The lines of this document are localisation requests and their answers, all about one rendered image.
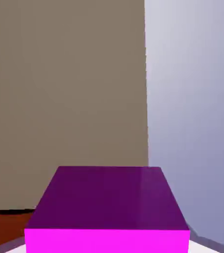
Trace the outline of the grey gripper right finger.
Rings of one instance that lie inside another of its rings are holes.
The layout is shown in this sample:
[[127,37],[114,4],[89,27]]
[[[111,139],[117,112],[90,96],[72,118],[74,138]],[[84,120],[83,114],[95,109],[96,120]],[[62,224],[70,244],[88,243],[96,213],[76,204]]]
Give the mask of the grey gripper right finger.
[[188,228],[190,230],[188,253],[224,253],[224,244],[199,236],[190,225]]

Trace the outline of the small magenta cube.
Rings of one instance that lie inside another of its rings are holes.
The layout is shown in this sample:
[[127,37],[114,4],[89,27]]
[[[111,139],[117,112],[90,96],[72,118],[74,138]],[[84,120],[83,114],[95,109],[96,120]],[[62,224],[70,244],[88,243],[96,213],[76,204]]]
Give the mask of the small magenta cube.
[[159,167],[59,167],[25,230],[26,253],[188,253]]

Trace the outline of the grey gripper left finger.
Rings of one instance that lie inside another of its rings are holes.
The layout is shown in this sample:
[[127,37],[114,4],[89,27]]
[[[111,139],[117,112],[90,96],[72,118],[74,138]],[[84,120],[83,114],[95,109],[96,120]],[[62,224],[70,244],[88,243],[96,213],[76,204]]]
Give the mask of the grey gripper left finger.
[[0,253],[6,253],[25,244],[25,238],[20,237],[0,245]]

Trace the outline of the large red box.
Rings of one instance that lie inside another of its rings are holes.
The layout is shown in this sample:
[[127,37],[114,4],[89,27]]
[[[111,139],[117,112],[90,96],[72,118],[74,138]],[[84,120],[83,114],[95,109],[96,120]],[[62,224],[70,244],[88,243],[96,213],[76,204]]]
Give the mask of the large red box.
[[33,209],[0,210],[0,245],[24,236]]

